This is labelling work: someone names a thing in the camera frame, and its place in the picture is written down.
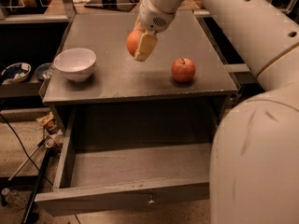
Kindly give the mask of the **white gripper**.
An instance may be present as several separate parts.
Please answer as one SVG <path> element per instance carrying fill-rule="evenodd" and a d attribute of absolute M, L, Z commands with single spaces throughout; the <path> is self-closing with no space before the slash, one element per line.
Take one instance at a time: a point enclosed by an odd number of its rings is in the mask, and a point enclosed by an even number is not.
<path fill-rule="evenodd" d="M 135 21 L 134 29 L 144 32 L 137 42 L 135 60 L 144 62 L 155 49 L 158 38 L 157 33 L 165 31 L 175 18 L 175 13 L 164 13 L 150 0 L 142 0 L 139 15 Z"/>

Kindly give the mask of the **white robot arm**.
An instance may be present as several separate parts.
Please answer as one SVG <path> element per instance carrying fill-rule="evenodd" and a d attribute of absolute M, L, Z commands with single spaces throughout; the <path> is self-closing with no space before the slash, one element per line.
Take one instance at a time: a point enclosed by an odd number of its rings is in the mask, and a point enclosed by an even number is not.
<path fill-rule="evenodd" d="M 184 0 L 143 0 L 146 60 Z M 298 25 L 265 0 L 201 0 L 263 88 L 235 106 L 211 150 L 211 224 L 299 224 Z"/>

